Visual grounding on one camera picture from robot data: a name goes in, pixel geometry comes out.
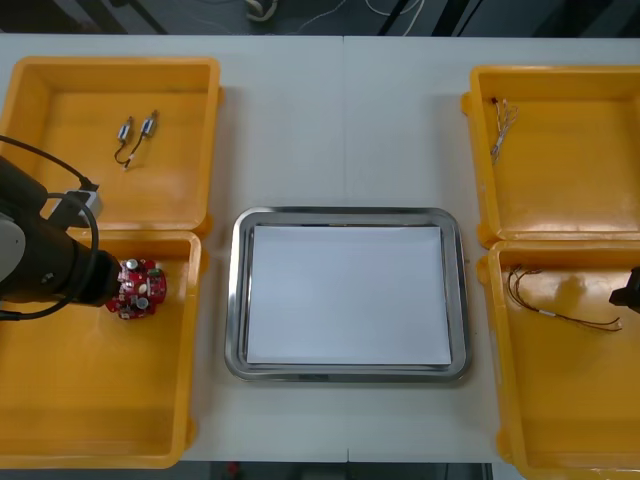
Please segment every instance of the electrical wire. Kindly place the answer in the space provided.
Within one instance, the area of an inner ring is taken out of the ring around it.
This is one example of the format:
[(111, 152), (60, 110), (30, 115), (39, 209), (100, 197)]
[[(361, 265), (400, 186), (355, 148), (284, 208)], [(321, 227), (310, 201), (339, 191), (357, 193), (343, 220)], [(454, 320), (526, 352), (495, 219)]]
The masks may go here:
[(127, 168), (129, 166), (129, 164), (131, 163), (131, 160), (133, 160), (133, 157), (135, 156), (136, 151), (138, 150), (138, 147), (142, 143), (142, 139), (144, 137), (146, 137), (145, 133), (144, 132), (140, 132), (140, 136), (138, 137), (138, 141), (133, 146), (133, 149), (131, 150), (131, 153), (129, 154), (129, 157), (127, 157), (127, 161), (123, 163), (124, 168)]
[(378, 31), (377, 35), (379, 37), (384, 37), (387, 34), (387, 32), (389, 31), (389, 29), (391, 29), (391, 27), (393, 26), (395, 21), (398, 19), (398, 17), (400, 16), (400, 13), (402, 12), (402, 10), (404, 9), (404, 7), (407, 5), (408, 2), (409, 0), (398, 0), (396, 2), (396, 4), (393, 7), (393, 10), (391, 10), (391, 13), (382, 24), (382, 27), (380, 27), (380, 30)]
[[(404, 15), (405, 13), (410, 12), (411, 10), (413, 10), (414, 8), (416, 8), (418, 6), (418, 4), (421, 2), (421, 0), (416, 0), (415, 2), (413, 2), (411, 5), (409, 5), (407, 8), (405, 8), (404, 10), (402, 10), (400, 12), (400, 15)], [(373, 13), (377, 13), (378, 15), (382, 15), (383, 17), (388, 17), (389, 15), (391, 15), (391, 13), (388, 12), (382, 12), (380, 10), (377, 10), (375, 8), (373, 8), (373, 6), (371, 5), (371, 2), (369, 0), (364, 0), (364, 3), (367, 4), (367, 7), (369, 7), (369, 10), (371, 10)]]
[(413, 16), (413, 20), (411, 20), (411, 23), (409, 24), (409, 27), (402, 34), (403, 37), (406, 37), (409, 34), (409, 32), (411, 31), (411, 29), (413, 28), (413, 26), (415, 25), (416, 20), (418, 20), (418, 17), (420, 16), (420, 13), (422, 12), (422, 9), (424, 8), (424, 2), (425, 2), (425, 0), (422, 0), (422, 2), (420, 2), (420, 6), (418, 7), (418, 11)]
[(322, 18), (322, 17), (326, 17), (327, 15), (331, 15), (332, 13), (337, 12), (338, 10), (340, 10), (340, 8), (342, 8), (342, 6), (347, 3), (347, 0), (341, 0), (340, 3), (338, 3), (334, 8), (332, 8), (331, 10), (329, 10), (328, 12), (324, 12), (321, 13), (320, 15), (316, 15), (315, 17), (313, 17), (310, 20), (307, 20), (306, 22), (304, 22), (302, 25), (300, 25), (300, 28), (298, 28), (298, 30), (296, 30), (295, 32), (290, 32), (287, 33), (287, 35), (299, 35), (302, 30), (304, 30), (306, 27), (308, 27), (310, 24), (312, 24), (313, 22), (315, 22), (316, 20)]
[(78, 170), (73, 168), (66, 162), (63, 162), (57, 157), (54, 157), (50, 153), (45, 152), (44, 150), (40, 150), (38, 147), (34, 147), (33, 145), (29, 145), (28, 143), (21, 142), (20, 140), (16, 140), (15, 138), (7, 137), (6, 135), (0, 135), (0, 142), (8, 143), (9, 145), (13, 145), (14, 147), (22, 148), (27, 152), (35, 153), (36, 155), (40, 155), (43, 158), (55, 163), (56, 165), (64, 168), (66, 171), (75, 175), (78, 180), (80, 180), (80, 184), (84, 190), (88, 190), (91, 192), (95, 192), (98, 190), (98, 185), (94, 184), (87, 177), (82, 175)]
[(51, 315), (52, 313), (57, 312), (63, 307), (66, 307), (68, 304), (73, 302), (73, 300), (80, 295), (82, 290), (85, 289), (89, 281), (91, 280), (91, 276), (93, 275), (93, 271), (95, 270), (96, 262), (98, 261), (98, 245), (99, 245), (99, 233), (98, 233), (98, 222), (96, 221), (96, 217), (93, 215), (93, 212), (89, 207), (87, 207), (84, 202), (79, 200), (78, 198), (69, 195), (68, 193), (50, 193), (49, 198), (57, 198), (60, 200), (68, 200), (71, 203), (74, 203), (76, 207), (84, 212), (87, 221), (89, 222), (89, 229), (91, 230), (91, 246), (89, 247), (89, 260), (87, 262), (87, 268), (84, 271), (82, 277), (75, 285), (73, 289), (69, 291), (67, 295), (65, 295), (62, 299), (60, 299), (57, 303), (50, 306), (49, 308), (45, 308), (44, 310), (40, 310), (38, 312), (33, 313), (22, 313), (22, 312), (11, 312), (8, 310), (0, 310), (0, 321), (3, 320), (35, 320), (36, 318), (46, 317), (47, 315)]
[(116, 150), (116, 153), (113, 154), (113, 158), (116, 159), (116, 163), (118, 163), (119, 165), (124, 165), (125, 168), (129, 166), (129, 160), (120, 160), (118, 159), (118, 155), (120, 154), (120, 152), (122, 151), (122, 149), (125, 147), (127, 143), (126, 142), (120, 142), (120, 146), (118, 147), (118, 150)]
[(619, 330), (622, 330), (622, 325), (620, 323), (620, 317), (617, 317), (615, 320), (612, 320), (610, 322), (591, 322), (588, 320), (582, 320), (579, 318), (575, 318), (575, 317), (569, 317), (568, 315), (563, 315), (561, 313), (556, 313), (556, 312), (551, 312), (549, 310), (543, 310), (541, 308), (535, 307), (533, 305), (531, 305), (529, 302), (527, 302), (523, 297), (522, 294), (520, 293), (520, 283), (522, 282), (522, 279), (527, 276), (527, 275), (537, 275), (539, 273), (542, 273), (541, 269), (537, 269), (537, 270), (523, 270), (522, 265), (516, 265), (515, 267), (513, 267), (510, 271), (509, 271), (509, 275), (507, 276), (507, 293), (509, 295), (509, 298), (515, 302), (516, 304), (520, 305), (522, 308), (526, 309), (526, 310), (530, 310), (532, 312), (536, 312), (539, 313), (541, 315), (546, 315), (548, 317), (557, 317), (557, 318), (562, 318), (564, 320), (568, 320), (570, 322), (575, 322), (578, 323), (584, 327), (588, 327), (588, 328), (593, 328), (596, 330), (600, 330), (603, 332), (617, 332)]
[(456, 37), (459, 37), (460, 35), (462, 35), (462, 32), (464, 32), (464, 29), (467, 28), (467, 25), (469, 24), (471, 17), (473, 17), (473, 15), (478, 11), (478, 8), (480, 8), (480, 5), (482, 5), (483, 1), (484, 0), (478, 0), (478, 3), (476, 3), (476, 6), (473, 7), (473, 10), (471, 10), (471, 13), (462, 24), (462, 27), (460, 27), (460, 30), (458, 30), (458, 34), (456, 35)]
[[(389, 17), (391, 15), (391, 13), (387, 13), (387, 12), (381, 12), (380, 10), (376, 10), (375, 8), (373, 8), (371, 6), (370, 0), (364, 0), (364, 3), (367, 4), (367, 7), (369, 7), (369, 10), (371, 10), (374, 13), (377, 13), (378, 15), (382, 15), (384, 17)], [(418, 5), (420, 5), (418, 7), (418, 11), (416, 12), (416, 14), (413, 16), (413, 19), (411, 20), (411, 23), (409, 24), (409, 27), (405, 30), (405, 32), (402, 34), (403, 37), (406, 37), (409, 32), (411, 32), (411, 29), (413, 29), (413, 26), (416, 23), (416, 20), (418, 20), (418, 17), (420, 16), (420, 13), (422, 12), (422, 9), (424, 8), (424, 3), (425, 0), (416, 0), (415, 2), (413, 2), (411, 5), (409, 5), (407, 8), (405, 8), (404, 10), (402, 10), (398, 16), (400, 15), (404, 15), (407, 12), (410, 12), (411, 10), (413, 10), (415, 7), (417, 7)]]
[(219, 0), (217, 2), (210, 2), (210, 1), (207, 1), (207, 0), (193, 0), (193, 1), (201, 3), (203, 5), (208, 5), (210, 7), (217, 7), (218, 5), (228, 5), (230, 3), (238, 3), (238, 2), (241, 2), (243, 0)]
[(203, 20), (202, 18), (198, 18), (195, 15), (192, 15), (191, 12), (189, 12), (188, 10), (184, 9), (184, 5), (180, 4), (178, 2), (178, 0), (171, 0), (171, 3), (173, 3), (176, 7), (178, 7), (178, 11), (185, 17), (190, 18), (191, 20), (193, 20), (194, 22), (198, 22), (198, 23), (202, 23), (203, 25), (211, 25), (213, 27), (216, 27), (220, 30), (222, 30), (225, 33), (228, 33), (229, 35), (233, 35), (233, 33), (231, 32), (231, 30), (229, 30), (227, 27), (225, 27), (224, 25), (222, 25), (221, 23), (218, 22), (214, 22), (213, 20)]
[(498, 126), (498, 139), (496, 143), (491, 147), (491, 163), (495, 165), (500, 158), (500, 151), (502, 150), (502, 144), (504, 143), (507, 133), (511, 126), (518, 119), (518, 107), (509, 106), (506, 98), (499, 102), (497, 98), (492, 98), (491, 103), (496, 107), (496, 123)]

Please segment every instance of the floor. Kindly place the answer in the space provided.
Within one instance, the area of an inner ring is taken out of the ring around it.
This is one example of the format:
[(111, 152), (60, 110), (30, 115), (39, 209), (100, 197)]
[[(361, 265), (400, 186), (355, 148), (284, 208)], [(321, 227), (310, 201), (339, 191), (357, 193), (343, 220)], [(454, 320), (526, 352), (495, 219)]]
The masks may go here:
[[(47, 25), (45, 2), (68, 18)], [(279, 0), (264, 23), (247, 20), (245, 0), (3, 0), (0, 30), (156, 33), (134, 3), (174, 35), (375, 35), (385, 17), (372, 8), (389, 12), (396, 0)], [(420, 10), (408, 36), (640, 36), (640, 0), (409, 0), (407, 8), (414, 4), (388, 35), (405, 34)]]
[(167, 470), (0, 471), (0, 480), (485, 480), (480, 464), (180, 462)]

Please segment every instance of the yellow tray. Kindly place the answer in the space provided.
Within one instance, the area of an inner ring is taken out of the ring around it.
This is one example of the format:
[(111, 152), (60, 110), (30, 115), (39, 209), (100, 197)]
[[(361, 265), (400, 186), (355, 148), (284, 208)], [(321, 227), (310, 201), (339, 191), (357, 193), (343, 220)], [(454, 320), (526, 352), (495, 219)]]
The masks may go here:
[[(520, 308), (505, 294), (517, 264), (543, 269), (521, 284), (537, 307), (598, 322), (620, 317), (623, 329), (593, 331)], [(630, 478), (619, 470), (640, 470), (640, 317), (608, 303), (636, 265), (640, 241), (499, 242), (480, 260), (498, 449), (525, 478)]]
[[(492, 98), (519, 109), (492, 165)], [(640, 67), (476, 67), (480, 241), (640, 239)]]
[[(219, 77), (212, 58), (28, 57), (14, 68), (0, 132), (99, 184), (101, 230), (204, 231)], [(134, 117), (135, 142), (153, 110), (156, 132), (125, 172), (114, 160), (118, 130)], [(78, 187), (75, 177), (31, 153), (2, 144), (0, 155), (50, 192)]]
[(0, 322), (1, 468), (169, 467), (194, 435), (200, 240), (191, 232), (103, 232), (100, 247), (121, 260), (157, 260), (171, 279), (167, 299), (154, 316), (130, 322), (77, 305)]

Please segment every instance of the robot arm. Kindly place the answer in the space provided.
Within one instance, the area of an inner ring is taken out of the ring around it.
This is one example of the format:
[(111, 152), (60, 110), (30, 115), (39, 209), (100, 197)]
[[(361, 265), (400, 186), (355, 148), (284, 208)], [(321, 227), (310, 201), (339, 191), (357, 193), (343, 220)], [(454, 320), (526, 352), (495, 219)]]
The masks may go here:
[[(83, 183), (97, 189), (88, 180)], [(44, 219), (40, 211), (49, 198), (59, 202)], [(68, 303), (101, 306), (118, 294), (120, 264), (97, 249), (95, 216), (87, 205), (99, 207), (95, 190), (50, 195), (36, 180), (0, 157), (0, 300), (57, 302), (36, 314), (0, 311), (0, 320), (39, 318)], [(87, 223), (95, 227), (92, 248), (66, 233), (69, 226)]]

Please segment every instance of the metal tray rim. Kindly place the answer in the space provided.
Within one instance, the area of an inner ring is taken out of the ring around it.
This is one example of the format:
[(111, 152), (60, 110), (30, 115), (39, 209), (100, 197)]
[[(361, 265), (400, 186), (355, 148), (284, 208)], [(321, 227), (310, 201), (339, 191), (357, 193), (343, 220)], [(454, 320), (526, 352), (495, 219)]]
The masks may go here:
[[(450, 365), (249, 364), (245, 341), (244, 299), (252, 231), (256, 225), (407, 226), (436, 225), (443, 234), (443, 268), (452, 363)], [(342, 382), (451, 382), (471, 362), (464, 257), (456, 220), (439, 208), (254, 207), (233, 227), (225, 335), (225, 362), (242, 380)]]

